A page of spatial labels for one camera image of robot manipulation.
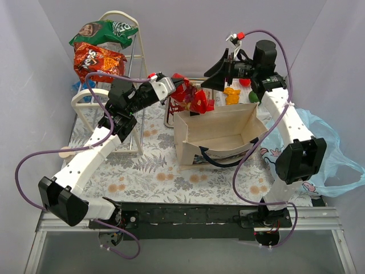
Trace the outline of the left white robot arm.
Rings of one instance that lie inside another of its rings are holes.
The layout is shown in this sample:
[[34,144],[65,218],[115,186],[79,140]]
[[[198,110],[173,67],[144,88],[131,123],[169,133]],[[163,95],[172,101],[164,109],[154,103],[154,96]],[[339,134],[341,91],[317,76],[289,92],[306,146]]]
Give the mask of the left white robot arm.
[[124,142],[135,127],[135,113],[164,101],[183,78],[161,73],[136,87],[133,80],[115,79],[107,92],[105,112],[91,137],[74,158],[52,178],[43,177],[38,188],[44,208],[73,227],[84,219],[101,219],[108,228],[121,223],[117,203],[109,198],[83,200],[86,183],[110,153]]

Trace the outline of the red candy bag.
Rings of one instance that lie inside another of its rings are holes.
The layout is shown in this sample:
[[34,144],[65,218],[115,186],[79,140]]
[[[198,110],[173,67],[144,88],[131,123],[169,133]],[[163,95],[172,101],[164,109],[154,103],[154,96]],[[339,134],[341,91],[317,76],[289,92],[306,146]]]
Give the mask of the red candy bag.
[[209,99],[206,92],[188,78],[181,74],[174,73],[172,78],[182,78],[183,83],[176,87],[171,98],[184,110],[204,114],[214,110],[214,99]]

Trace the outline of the beige canvas tote bag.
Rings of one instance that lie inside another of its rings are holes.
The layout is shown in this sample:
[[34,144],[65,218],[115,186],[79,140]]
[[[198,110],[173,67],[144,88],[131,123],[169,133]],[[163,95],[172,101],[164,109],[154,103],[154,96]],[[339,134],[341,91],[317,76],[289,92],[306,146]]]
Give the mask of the beige canvas tote bag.
[[267,132],[255,103],[215,107],[205,114],[174,114],[174,143],[180,167],[239,162]]

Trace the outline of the cream shoe rack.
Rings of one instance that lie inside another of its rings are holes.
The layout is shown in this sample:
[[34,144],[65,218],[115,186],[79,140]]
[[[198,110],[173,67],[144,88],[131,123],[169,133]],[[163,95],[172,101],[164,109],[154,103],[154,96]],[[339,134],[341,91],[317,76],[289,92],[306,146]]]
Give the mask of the cream shoe rack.
[[[140,75],[147,75],[144,47],[141,34],[139,32],[133,36],[131,54],[127,55],[126,58],[129,60],[128,76],[130,76],[132,73],[133,62],[138,59],[141,62]],[[71,106],[88,131],[94,132],[96,124],[90,124],[84,116],[82,110],[85,108],[94,108],[99,110],[100,105],[94,102],[94,100],[92,100],[90,103],[80,103],[80,100],[89,95],[91,95],[89,89],[80,89],[79,92],[73,97]],[[111,104],[108,109],[111,110],[111,114],[113,114],[115,118],[118,118],[119,116],[124,118],[129,117],[127,128],[131,130],[131,133],[128,135],[128,144],[123,147],[117,147],[113,153],[143,154],[143,132],[138,132],[136,127],[131,127],[132,125],[137,125],[137,120],[136,118],[131,118],[132,115],[137,115],[137,113],[140,111],[143,115],[145,114],[145,110],[140,108],[139,105],[140,104],[137,102],[137,88],[132,87],[131,83],[122,83],[120,80],[118,80],[111,85]]]

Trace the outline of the light blue plastic grocery bag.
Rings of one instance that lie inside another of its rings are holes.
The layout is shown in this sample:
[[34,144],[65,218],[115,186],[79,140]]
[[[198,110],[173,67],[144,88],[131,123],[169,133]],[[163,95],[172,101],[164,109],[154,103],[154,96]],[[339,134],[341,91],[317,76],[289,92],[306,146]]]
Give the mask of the light blue plastic grocery bag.
[[[340,137],[338,133],[322,118],[313,115],[310,111],[302,108],[297,113],[304,125],[316,136],[324,138],[327,143],[324,159],[319,172],[309,180],[302,182],[298,188],[301,193],[314,196],[327,196],[330,198],[343,195],[364,185],[364,167],[344,156],[340,150]],[[260,145],[260,153],[269,166],[274,179],[278,178],[275,171],[275,162],[284,150],[284,144],[279,130],[275,128]],[[330,178],[336,177],[338,170],[353,170],[360,175],[359,180],[353,183],[340,183],[338,186],[328,184]]]

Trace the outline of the green snack bag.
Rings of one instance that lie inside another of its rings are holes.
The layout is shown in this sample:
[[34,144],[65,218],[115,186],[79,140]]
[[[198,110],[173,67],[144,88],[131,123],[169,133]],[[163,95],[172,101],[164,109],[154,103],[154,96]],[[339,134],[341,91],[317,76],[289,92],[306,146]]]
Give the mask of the green snack bag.
[[85,24],[69,41],[69,45],[85,42],[94,46],[111,42],[119,44],[122,49],[132,44],[132,36],[138,32],[138,27],[124,22],[111,20],[95,21]]

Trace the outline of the orange Doritos chip bag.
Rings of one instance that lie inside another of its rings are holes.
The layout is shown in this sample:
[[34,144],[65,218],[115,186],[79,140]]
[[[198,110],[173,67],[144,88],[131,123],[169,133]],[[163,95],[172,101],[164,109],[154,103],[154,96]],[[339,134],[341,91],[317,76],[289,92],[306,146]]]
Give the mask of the orange Doritos chip bag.
[[121,53],[85,42],[74,44],[74,71],[81,83],[85,82],[86,75],[90,72],[123,76],[126,62],[126,57]]

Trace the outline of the orange toy fried chicken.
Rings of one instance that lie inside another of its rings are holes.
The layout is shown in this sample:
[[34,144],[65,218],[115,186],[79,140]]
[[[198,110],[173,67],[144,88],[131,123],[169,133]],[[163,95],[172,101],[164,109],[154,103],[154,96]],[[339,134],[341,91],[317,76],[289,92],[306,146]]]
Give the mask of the orange toy fried chicken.
[[240,92],[241,92],[240,90],[235,90],[231,87],[226,87],[223,92],[226,95],[225,98],[226,105],[239,104]]

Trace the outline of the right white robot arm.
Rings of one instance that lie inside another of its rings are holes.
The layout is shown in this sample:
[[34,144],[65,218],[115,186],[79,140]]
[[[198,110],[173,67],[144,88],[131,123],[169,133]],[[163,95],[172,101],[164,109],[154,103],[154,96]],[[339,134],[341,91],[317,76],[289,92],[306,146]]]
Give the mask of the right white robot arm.
[[258,204],[257,213],[249,217],[271,227],[285,217],[287,202],[300,184],[318,173],[327,144],[323,138],[314,136],[291,105],[289,87],[284,77],[275,71],[276,44],[258,41],[252,58],[241,49],[240,40],[233,38],[232,44],[234,51],[225,50],[220,60],[204,74],[206,80],[201,87],[223,91],[233,79],[248,79],[252,91],[270,113],[283,141],[283,151],[274,162],[278,177]]

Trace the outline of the red tomato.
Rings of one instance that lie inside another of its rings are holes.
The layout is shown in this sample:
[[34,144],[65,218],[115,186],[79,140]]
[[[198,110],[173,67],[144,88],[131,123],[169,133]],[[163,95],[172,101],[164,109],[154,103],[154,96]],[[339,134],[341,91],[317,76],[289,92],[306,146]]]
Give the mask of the red tomato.
[[243,87],[249,87],[251,85],[250,79],[239,79],[239,83]]

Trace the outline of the green lime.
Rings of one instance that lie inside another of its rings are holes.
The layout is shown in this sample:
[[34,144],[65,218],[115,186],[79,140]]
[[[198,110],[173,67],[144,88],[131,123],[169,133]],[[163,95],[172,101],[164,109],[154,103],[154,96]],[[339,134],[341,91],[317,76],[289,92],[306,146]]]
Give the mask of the green lime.
[[259,103],[260,102],[257,94],[254,91],[249,92],[248,98],[249,98],[250,103]]

